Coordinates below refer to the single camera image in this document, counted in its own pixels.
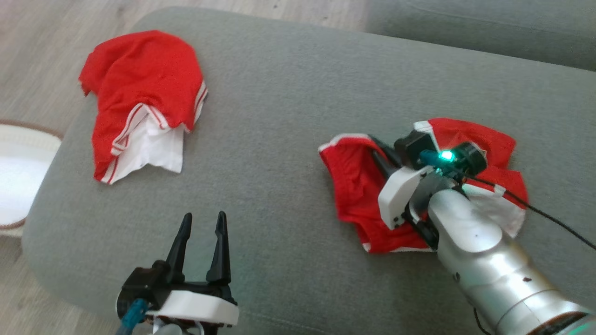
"red and white clothing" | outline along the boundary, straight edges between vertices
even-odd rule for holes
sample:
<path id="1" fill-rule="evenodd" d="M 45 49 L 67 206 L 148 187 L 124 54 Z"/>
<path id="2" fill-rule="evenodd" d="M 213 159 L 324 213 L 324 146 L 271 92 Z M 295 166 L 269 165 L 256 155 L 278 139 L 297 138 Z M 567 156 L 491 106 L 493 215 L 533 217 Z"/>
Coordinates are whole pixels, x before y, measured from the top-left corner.
<path id="1" fill-rule="evenodd" d="M 112 184 L 146 164 L 180 173 L 184 132 L 207 95 L 189 44 L 158 30 L 110 39 L 89 54 L 79 80 L 97 96 L 95 179 Z"/>
<path id="2" fill-rule="evenodd" d="M 498 186 L 490 187 L 470 180 L 463 190 L 477 207 L 515 237 L 524 221 L 526 208 L 504 194 L 504 190 L 510 190 L 527 202 L 522 175 L 507 169 L 515 140 L 491 128 L 453 119 L 416 122 L 414 129 L 431 134 L 440 150 L 470 141 L 486 151 L 488 167 L 478 178 Z M 384 155 L 364 134 L 341 134 L 319 148 L 333 179 L 339 219 L 356 226 L 364 249 L 370 253 L 429 251 L 412 226 L 404 224 L 391 230 L 381 219 L 378 195 L 385 180 L 370 155 L 371 149 Z"/>

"gray ottoman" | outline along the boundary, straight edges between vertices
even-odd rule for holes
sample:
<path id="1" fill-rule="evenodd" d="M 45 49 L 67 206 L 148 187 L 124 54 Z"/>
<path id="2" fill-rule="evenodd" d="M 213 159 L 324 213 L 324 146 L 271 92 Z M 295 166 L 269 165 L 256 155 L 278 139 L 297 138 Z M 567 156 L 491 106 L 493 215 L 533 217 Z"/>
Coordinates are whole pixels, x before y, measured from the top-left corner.
<path id="1" fill-rule="evenodd" d="M 144 167 L 92 179 L 93 98 L 65 136 L 29 215 L 23 248 L 40 283 L 115 318 L 136 266 L 163 259 L 195 217 L 188 280 L 209 268 L 229 219 L 241 316 L 222 334 L 470 334 L 472 309 L 431 253 L 369 255 L 339 222 L 317 147 L 341 132 L 392 141 L 432 117 L 519 141 L 530 199 L 596 240 L 596 73 L 366 33 L 190 8 L 143 18 L 192 45 L 209 87 L 179 175 Z M 520 242 L 570 297 L 596 307 L 596 253 L 530 214 Z"/>
<path id="2" fill-rule="evenodd" d="M 370 0 L 367 31 L 596 71 L 593 0 Z"/>

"black cable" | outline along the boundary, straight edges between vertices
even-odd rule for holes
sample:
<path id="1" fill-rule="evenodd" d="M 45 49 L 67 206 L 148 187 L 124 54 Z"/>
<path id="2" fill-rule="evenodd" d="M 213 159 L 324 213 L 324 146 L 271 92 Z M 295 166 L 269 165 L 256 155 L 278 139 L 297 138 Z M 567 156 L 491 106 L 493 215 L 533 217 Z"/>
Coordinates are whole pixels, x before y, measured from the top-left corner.
<path id="1" fill-rule="evenodd" d="M 490 186 L 493 186 L 493 187 L 495 186 L 495 183 L 493 183 L 493 182 L 489 182 L 489 181 L 486 181 L 486 180 L 484 180 L 484 179 L 476 178 L 476 177 L 474 177 L 474 176 L 471 176 L 471 175 L 469 175 L 469 174 L 467 174 L 467 173 L 464 173 L 464 172 L 462 172 L 462 171 L 459 171 L 459 170 L 456 170 L 456 172 L 460 173 L 462 176 L 464 176 L 464 177 L 466 177 L 466 178 L 468 178 L 468 179 L 472 179 L 472 180 L 474 180 L 474 181 L 481 182 L 481 183 L 483 183 L 483 184 L 490 185 Z M 590 248 L 592 248 L 592 249 L 596 250 L 596 245 L 595 245 L 594 243 L 592 243 L 592 242 L 590 242 L 590 241 L 586 240 L 586 238 L 585 238 L 585 237 L 581 236 L 581 235 L 580 235 L 578 232 L 576 232 L 575 230 L 573 230 L 571 227 L 569 227 L 568 225 L 564 224 L 564 223 L 563 223 L 561 220 L 559 220 L 559 219 L 557 219 L 557 218 L 555 218 L 555 217 L 553 217 L 553 216 L 551 216 L 551 215 L 549 215 L 549 214 L 547 214 L 547 213 L 545 213 L 545 212 L 543 212 L 543 211 L 539 210 L 538 208 L 536 208 L 536 207 L 532 206 L 531 204 L 529 204 L 529 203 L 525 202 L 523 199 L 521 199 L 520 197 L 518 197 L 517 195 L 515 195 L 515 194 L 514 194 L 513 192 L 511 192 L 510 190 L 505 190 L 505 193 L 506 193 L 506 194 L 508 194 L 508 195 L 509 195 L 510 197 L 512 197 L 513 199 L 517 200 L 517 201 L 518 201 L 519 203 L 521 203 L 522 205 L 524 205 L 524 206 L 528 207 L 528 208 L 529 208 L 529 209 L 531 209 L 532 211 L 534 211 L 534 212 L 536 212 L 536 213 L 538 213 L 538 214 L 542 215 L 543 217 L 545 217 L 545 218 L 547 218 L 547 219 L 549 219 L 549 220 L 553 221 L 553 222 L 554 222 L 554 223 L 556 223 L 557 225 L 559 225 L 559 226 L 563 227 L 563 228 L 564 228 L 566 231 L 568 231 L 568 232 L 572 233 L 572 234 L 573 234 L 575 237 L 577 237 L 578 239 L 580 239 L 580 241 L 581 241 L 581 242 L 584 242 L 584 243 L 585 243 L 585 244 L 587 244 L 587 245 L 588 245 Z"/>
<path id="2" fill-rule="evenodd" d="M 482 333 L 484 333 L 485 335 L 491 335 L 488 331 L 486 331 L 486 329 L 482 328 L 482 325 L 480 324 L 480 319 L 478 318 L 478 312 L 476 312 L 476 307 L 474 307 L 474 317 L 476 318 L 476 324 L 478 325 L 478 328 L 480 328 Z"/>

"blue cable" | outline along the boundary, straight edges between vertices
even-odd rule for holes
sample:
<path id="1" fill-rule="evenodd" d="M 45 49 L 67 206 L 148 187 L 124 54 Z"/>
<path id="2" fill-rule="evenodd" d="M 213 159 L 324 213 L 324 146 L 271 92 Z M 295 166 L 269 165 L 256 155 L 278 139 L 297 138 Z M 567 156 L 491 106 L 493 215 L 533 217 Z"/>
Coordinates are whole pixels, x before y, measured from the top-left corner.
<path id="1" fill-rule="evenodd" d="M 148 309 L 149 305 L 147 301 L 144 299 L 135 300 L 128 311 L 126 311 L 126 314 L 124 314 L 122 324 L 118 328 L 116 335 L 131 335 L 135 326 L 145 319 Z"/>

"brown rim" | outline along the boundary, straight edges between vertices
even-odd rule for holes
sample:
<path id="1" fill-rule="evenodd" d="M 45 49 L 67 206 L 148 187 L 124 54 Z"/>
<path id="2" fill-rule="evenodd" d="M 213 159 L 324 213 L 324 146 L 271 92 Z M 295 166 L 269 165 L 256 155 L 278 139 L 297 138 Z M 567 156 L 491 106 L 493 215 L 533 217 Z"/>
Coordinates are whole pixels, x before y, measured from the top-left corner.
<path id="1" fill-rule="evenodd" d="M 42 127 L 42 126 L 38 126 L 38 125 L 34 125 L 32 123 L 27 123 L 27 122 L 21 122 L 21 121 L 15 121 L 15 120 L 2 120 L 0 119 L 0 125 L 8 125 L 8 126 L 17 126 L 17 127 L 23 127 L 23 128 L 29 128 L 29 129 L 33 129 L 35 131 L 41 131 L 44 132 L 46 134 L 50 134 L 52 136 L 55 136 L 57 138 L 60 139 L 60 141 L 62 141 L 64 139 L 64 135 L 53 130 L 50 128 L 46 128 L 46 127 Z M 14 229 L 14 228 L 18 228 L 22 225 L 25 224 L 25 220 L 27 218 L 25 217 L 24 219 L 17 221 L 13 224 L 9 224 L 9 225 L 0 225 L 0 230 L 8 230 L 8 229 Z"/>

